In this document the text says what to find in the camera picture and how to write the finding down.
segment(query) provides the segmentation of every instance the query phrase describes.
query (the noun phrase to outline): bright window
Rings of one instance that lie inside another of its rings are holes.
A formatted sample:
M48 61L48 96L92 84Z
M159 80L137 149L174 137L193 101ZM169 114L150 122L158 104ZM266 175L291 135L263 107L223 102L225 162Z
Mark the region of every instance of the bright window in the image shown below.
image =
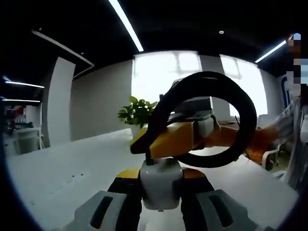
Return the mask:
M266 95L258 66L226 55L221 55L220 58L225 75L237 83L251 98L257 116L267 114ZM239 116L239 113L231 104L230 115Z
M136 55L131 94L137 99L159 101L176 79L202 71L200 58L194 51L162 51Z

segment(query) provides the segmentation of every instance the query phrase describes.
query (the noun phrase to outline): striped shirt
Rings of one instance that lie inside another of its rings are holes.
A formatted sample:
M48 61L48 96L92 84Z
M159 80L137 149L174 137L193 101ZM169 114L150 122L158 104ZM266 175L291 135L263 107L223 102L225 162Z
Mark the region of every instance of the striped shirt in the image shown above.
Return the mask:
M300 139L304 117L300 98L292 100L285 111L274 121L279 138L293 142L291 159L283 181L296 191L300 191L308 181L308 146Z

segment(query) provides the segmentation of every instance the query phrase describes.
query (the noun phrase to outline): potted plant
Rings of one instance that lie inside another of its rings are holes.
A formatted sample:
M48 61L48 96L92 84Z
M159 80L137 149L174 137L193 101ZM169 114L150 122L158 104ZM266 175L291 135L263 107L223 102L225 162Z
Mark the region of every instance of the potted plant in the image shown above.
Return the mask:
M145 100L138 100L130 96L129 106L124 106L118 112L117 117L120 121L130 125L133 138L137 137L141 128L149 122L149 117L152 114L157 102L150 103Z

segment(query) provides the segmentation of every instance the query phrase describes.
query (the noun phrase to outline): white plant pot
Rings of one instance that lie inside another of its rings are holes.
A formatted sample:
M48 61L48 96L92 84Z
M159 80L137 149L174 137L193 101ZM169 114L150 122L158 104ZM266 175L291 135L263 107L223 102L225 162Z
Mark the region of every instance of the white plant pot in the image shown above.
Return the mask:
M130 125L130 130L131 130L131 134L134 139L139 135L141 128L140 128L140 125Z

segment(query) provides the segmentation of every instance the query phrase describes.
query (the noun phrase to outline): green leaves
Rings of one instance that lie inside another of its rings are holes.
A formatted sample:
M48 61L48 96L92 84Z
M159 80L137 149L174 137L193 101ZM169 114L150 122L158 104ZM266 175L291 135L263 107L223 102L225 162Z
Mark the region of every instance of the green leaves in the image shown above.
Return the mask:
M124 106L118 113L117 117L121 122L129 125L140 125L140 128L144 124L149 122L154 107L157 102L150 103L149 101L139 100L133 96L129 97L129 101L132 103L129 106Z

